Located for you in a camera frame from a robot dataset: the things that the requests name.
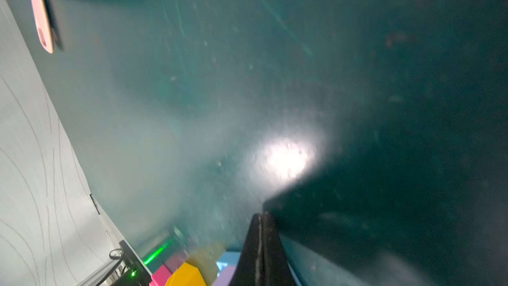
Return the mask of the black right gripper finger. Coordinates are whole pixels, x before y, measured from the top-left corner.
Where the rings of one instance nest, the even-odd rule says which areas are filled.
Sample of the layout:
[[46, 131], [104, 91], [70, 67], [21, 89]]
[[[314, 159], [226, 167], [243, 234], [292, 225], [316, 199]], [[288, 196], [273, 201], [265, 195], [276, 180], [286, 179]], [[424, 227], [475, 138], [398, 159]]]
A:
[[231, 285], [291, 285], [296, 280], [274, 218], [267, 212], [252, 218]]

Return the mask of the purple lego brick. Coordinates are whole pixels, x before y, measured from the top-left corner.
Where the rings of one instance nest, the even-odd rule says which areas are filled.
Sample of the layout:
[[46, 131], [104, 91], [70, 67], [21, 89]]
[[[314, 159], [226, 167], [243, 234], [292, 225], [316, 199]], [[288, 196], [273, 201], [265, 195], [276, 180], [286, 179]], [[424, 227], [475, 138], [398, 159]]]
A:
[[212, 286], [229, 286], [235, 274], [236, 266], [226, 266], [218, 275]]

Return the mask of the yellow lego brick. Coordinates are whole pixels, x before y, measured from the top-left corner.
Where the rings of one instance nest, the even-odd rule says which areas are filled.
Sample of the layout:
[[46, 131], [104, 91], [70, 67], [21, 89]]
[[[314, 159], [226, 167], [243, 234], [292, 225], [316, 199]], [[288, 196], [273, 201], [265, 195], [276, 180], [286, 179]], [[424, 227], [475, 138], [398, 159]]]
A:
[[199, 269], [184, 263], [167, 280], [165, 286], [207, 286]]

